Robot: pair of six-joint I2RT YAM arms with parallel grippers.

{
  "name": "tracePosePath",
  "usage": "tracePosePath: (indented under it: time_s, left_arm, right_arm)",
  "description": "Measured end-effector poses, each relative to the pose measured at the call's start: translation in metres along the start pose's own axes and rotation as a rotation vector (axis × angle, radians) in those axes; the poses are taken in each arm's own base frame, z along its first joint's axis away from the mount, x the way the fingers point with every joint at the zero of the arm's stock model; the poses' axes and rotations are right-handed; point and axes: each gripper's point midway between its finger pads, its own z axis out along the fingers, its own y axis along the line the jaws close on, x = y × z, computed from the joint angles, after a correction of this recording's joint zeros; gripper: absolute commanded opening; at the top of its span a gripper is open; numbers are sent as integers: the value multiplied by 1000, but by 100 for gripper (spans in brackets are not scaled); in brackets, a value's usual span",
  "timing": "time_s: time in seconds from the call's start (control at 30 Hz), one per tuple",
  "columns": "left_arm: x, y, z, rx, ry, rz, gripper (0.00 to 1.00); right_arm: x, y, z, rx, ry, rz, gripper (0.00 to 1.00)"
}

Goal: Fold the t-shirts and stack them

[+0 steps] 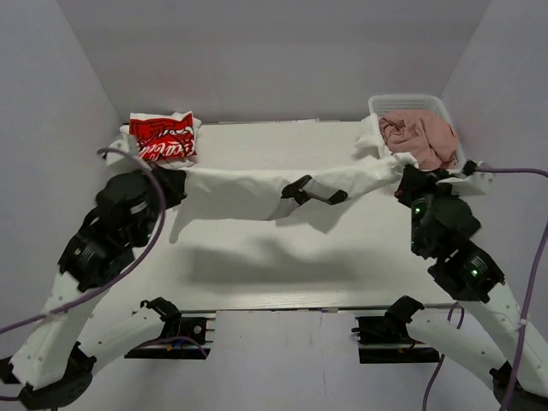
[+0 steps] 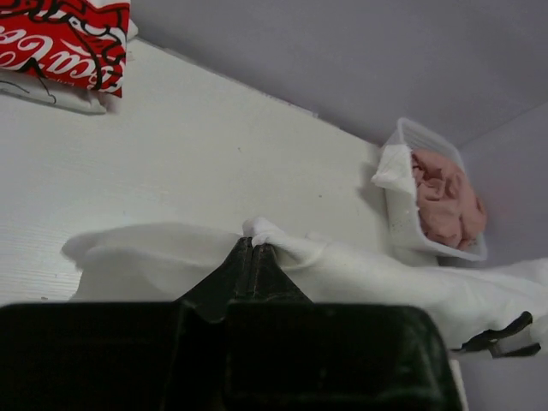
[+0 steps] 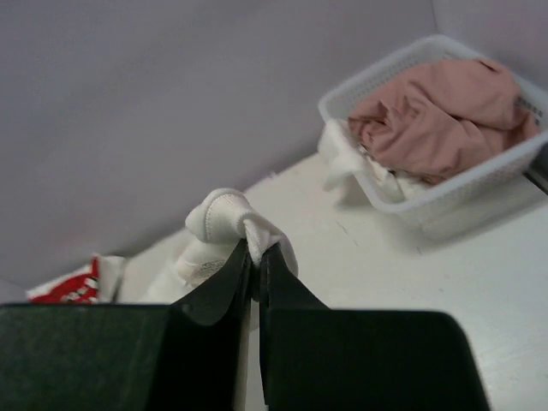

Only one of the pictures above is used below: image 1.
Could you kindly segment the white t-shirt black graphic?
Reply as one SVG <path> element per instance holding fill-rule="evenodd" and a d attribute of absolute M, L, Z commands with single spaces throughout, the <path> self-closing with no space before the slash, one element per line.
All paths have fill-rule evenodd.
<path fill-rule="evenodd" d="M 408 164 L 418 169 L 415 158 L 407 152 L 381 159 L 366 157 L 336 168 L 302 171 L 220 170 L 194 165 L 172 168 L 141 159 L 136 139 L 129 134 L 120 134 L 110 149 L 106 163 L 113 170 L 131 168 L 123 158 L 128 154 L 150 171 L 159 166 L 187 173 L 187 198 L 173 207 L 176 219 L 170 231 L 172 243 L 194 220 L 277 221 L 294 216 L 307 221 L 309 212 L 335 205 L 346 207 L 366 194 L 399 182 Z M 463 196 L 486 194 L 493 180 L 491 173 L 449 173 L 445 181 L 453 186 L 454 194 Z"/>

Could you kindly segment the pink t-shirt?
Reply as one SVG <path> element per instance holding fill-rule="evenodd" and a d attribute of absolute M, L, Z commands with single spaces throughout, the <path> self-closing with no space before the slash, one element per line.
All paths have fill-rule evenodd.
<path fill-rule="evenodd" d="M 457 164 L 457 132 L 429 110 L 391 111 L 380 118 L 379 129 L 392 153 L 412 154 L 421 170 L 452 169 Z"/>

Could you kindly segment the white cartoon print t-shirt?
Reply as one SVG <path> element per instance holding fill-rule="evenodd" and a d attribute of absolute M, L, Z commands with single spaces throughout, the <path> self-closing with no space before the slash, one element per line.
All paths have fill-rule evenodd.
<path fill-rule="evenodd" d="M 363 118 L 358 125 L 358 135 L 354 142 L 355 155 L 364 157 L 366 154 L 376 153 L 378 158 L 392 155 L 384 141 L 379 125 L 379 117 L 372 113 Z"/>

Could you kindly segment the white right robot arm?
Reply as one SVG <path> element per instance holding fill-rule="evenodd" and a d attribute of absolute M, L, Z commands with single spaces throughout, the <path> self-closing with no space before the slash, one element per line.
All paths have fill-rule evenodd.
<path fill-rule="evenodd" d="M 428 274 L 453 301 L 481 324 L 493 343 L 477 341 L 449 322 L 438 322 L 417 300 L 404 295 L 384 314 L 403 337 L 426 343 L 483 382 L 502 410 L 547 408 L 547 341 L 528 319 L 534 280 L 547 238 L 540 240 L 524 302 L 518 303 L 495 260 L 475 245 L 480 222 L 455 184 L 496 174 L 468 161 L 446 170 L 404 168 L 395 196 L 411 211 L 411 251 L 434 259 Z"/>

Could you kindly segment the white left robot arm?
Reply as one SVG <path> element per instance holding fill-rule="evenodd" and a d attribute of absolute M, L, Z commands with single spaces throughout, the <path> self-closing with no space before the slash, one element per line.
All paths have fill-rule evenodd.
<path fill-rule="evenodd" d="M 57 410 L 73 403 L 102 366 L 142 343 L 172 331 L 182 315 L 158 297 L 142 301 L 127 322 L 94 342 L 82 343 L 81 331 L 110 287 L 150 253 L 164 226 L 166 212 L 186 197 L 186 174 L 155 168 L 111 177 L 95 206 L 69 240 L 59 261 L 44 313 L 10 325 L 35 327 L 22 347 L 1 361 L 1 380 L 21 384 L 15 401 L 27 410 Z"/>

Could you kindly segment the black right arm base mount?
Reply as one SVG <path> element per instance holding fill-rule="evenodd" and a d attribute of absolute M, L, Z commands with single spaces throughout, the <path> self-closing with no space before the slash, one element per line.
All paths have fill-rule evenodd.
<path fill-rule="evenodd" d="M 406 326 L 412 316 L 425 307 L 404 295 L 383 314 L 365 314 L 355 318 L 351 333 L 357 338 L 361 365 L 438 363 L 440 353 L 416 339 Z"/>

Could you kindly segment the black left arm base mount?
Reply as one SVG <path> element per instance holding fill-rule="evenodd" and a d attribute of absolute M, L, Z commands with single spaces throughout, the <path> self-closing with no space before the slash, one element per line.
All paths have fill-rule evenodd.
<path fill-rule="evenodd" d="M 175 304 L 158 297 L 143 300 L 140 308 L 159 315 L 163 328 L 159 337 L 128 351 L 125 359 L 205 360 L 214 340 L 216 315 L 179 310 Z"/>

